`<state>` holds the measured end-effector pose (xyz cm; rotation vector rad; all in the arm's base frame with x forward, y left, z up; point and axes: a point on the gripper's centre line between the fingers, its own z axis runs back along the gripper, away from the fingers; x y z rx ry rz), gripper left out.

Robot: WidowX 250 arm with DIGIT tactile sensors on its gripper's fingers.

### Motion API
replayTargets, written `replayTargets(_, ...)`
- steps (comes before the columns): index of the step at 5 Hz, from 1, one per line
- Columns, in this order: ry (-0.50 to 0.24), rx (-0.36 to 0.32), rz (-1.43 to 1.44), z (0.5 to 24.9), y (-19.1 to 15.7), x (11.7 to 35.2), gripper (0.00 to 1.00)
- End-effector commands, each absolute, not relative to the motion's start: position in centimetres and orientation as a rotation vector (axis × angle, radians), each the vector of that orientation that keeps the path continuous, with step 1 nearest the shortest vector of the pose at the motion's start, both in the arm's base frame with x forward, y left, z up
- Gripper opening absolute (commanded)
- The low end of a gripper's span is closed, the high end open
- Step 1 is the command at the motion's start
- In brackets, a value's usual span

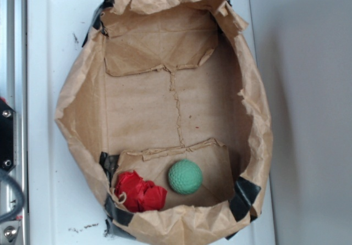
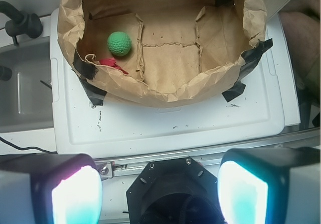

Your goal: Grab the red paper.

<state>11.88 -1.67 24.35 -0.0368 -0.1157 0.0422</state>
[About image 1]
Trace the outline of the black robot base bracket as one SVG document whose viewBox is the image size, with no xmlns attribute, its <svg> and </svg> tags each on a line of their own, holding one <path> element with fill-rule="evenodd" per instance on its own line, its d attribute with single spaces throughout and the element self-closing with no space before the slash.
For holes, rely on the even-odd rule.
<svg viewBox="0 0 352 245">
<path fill-rule="evenodd" d="M 1 169 L 10 172 L 17 165 L 16 111 L 1 97 Z"/>
</svg>

